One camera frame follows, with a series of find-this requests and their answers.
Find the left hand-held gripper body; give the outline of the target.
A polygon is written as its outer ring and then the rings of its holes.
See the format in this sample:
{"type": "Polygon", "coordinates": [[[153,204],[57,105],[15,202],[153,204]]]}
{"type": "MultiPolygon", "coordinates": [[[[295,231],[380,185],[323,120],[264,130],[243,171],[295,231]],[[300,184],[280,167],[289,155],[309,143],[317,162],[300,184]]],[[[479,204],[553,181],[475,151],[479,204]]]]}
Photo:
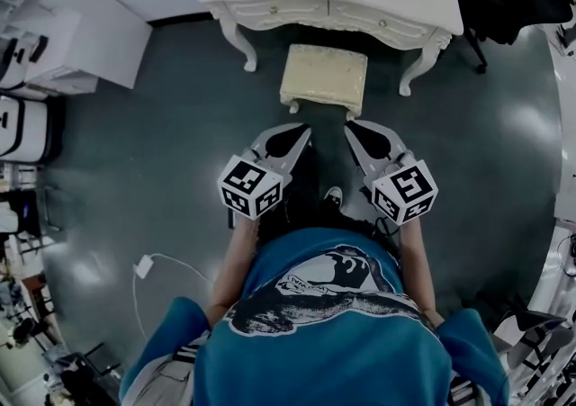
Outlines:
{"type": "Polygon", "coordinates": [[[245,147],[230,157],[217,179],[220,200],[234,213],[257,220],[281,202],[292,166],[289,149],[262,143],[245,147]]]}

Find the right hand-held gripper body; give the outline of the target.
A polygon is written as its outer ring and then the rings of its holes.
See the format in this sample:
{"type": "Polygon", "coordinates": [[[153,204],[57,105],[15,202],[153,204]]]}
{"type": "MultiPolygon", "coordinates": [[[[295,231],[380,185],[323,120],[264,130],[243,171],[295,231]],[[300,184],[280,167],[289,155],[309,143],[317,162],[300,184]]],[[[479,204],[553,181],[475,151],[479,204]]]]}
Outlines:
{"type": "Polygon", "coordinates": [[[429,212],[438,187],[423,159],[401,154],[373,180],[372,204],[395,225],[401,226],[429,212]]]}

